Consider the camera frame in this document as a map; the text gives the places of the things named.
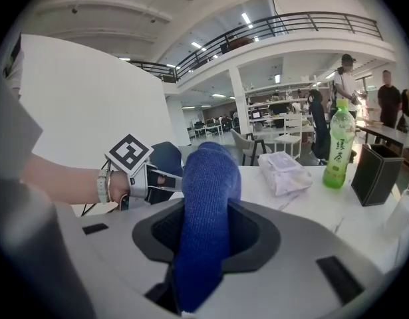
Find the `blue sock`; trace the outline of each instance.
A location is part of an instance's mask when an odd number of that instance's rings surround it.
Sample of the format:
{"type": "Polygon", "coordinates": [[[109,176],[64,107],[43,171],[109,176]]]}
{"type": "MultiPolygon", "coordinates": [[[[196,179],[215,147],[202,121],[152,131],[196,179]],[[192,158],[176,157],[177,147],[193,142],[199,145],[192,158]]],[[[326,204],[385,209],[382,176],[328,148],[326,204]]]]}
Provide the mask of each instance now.
{"type": "Polygon", "coordinates": [[[180,307],[194,312],[221,281],[230,255],[228,199],[241,198],[237,163],[221,145],[206,142],[186,162],[182,191],[184,225],[174,278],[180,307]]]}

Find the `black container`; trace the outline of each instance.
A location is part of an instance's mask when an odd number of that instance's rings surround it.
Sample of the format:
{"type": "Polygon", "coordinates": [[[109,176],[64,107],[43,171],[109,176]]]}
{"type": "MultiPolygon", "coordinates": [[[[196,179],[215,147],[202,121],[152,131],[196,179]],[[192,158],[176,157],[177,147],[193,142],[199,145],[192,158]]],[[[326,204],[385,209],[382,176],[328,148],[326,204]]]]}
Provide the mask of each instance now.
{"type": "Polygon", "coordinates": [[[404,159],[383,145],[362,145],[352,188],[363,207],[381,205],[392,191],[404,159]]]}

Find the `wrist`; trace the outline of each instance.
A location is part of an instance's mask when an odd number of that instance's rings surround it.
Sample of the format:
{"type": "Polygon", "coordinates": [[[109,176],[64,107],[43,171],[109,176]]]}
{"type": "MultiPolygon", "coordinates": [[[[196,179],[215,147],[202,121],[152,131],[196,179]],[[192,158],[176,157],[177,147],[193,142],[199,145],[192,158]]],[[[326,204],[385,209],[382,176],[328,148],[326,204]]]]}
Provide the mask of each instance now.
{"type": "Polygon", "coordinates": [[[121,197],[130,193],[129,182],[124,171],[114,171],[111,176],[110,195],[114,202],[119,202],[121,197]]]}

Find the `black metal railing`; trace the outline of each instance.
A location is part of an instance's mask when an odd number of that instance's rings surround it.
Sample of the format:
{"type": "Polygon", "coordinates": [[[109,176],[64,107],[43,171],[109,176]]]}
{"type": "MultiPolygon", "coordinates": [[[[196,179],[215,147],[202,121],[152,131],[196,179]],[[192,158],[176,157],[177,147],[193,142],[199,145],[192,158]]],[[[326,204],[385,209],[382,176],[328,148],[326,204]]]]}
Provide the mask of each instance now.
{"type": "Polygon", "coordinates": [[[254,41],[302,30],[322,31],[327,29],[365,34],[383,40],[375,20],[357,15],[335,12],[299,12],[276,15],[232,29],[202,45],[202,49],[194,51],[176,65],[180,68],[174,69],[174,75],[179,79],[205,63],[217,60],[219,56],[254,41]]]}
{"type": "Polygon", "coordinates": [[[153,74],[154,76],[157,76],[164,82],[178,81],[178,76],[176,75],[176,68],[148,61],[127,60],[127,62],[141,68],[142,70],[145,70],[146,72],[153,74]]]}

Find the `white pillar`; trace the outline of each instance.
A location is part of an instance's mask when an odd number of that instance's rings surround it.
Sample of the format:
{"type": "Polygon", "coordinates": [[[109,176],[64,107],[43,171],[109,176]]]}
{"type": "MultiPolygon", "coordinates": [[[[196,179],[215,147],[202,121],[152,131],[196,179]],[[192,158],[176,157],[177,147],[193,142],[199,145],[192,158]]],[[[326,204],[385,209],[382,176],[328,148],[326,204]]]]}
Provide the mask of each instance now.
{"type": "Polygon", "coordinates": [[[176,137],[177,146],[188,146],[191,144],[190,135],[186,130],[184,111],[180,103],[179,96],[171,95],[166,97],[167,109],[170,121],[172,122],[173,132],[176,137]]]}
{"type": "Polygon", "coordinates": [[[241,77],[237,67],[231,67],[229,69],[229,77],[231,78],[233,95],[235,96],[235,103],[237,104],[239,130],[242,134],[246,134],[249,132],[249,114],[246,108],[247,103],[245,101],[243,84],[241,83],[241,77]]]}

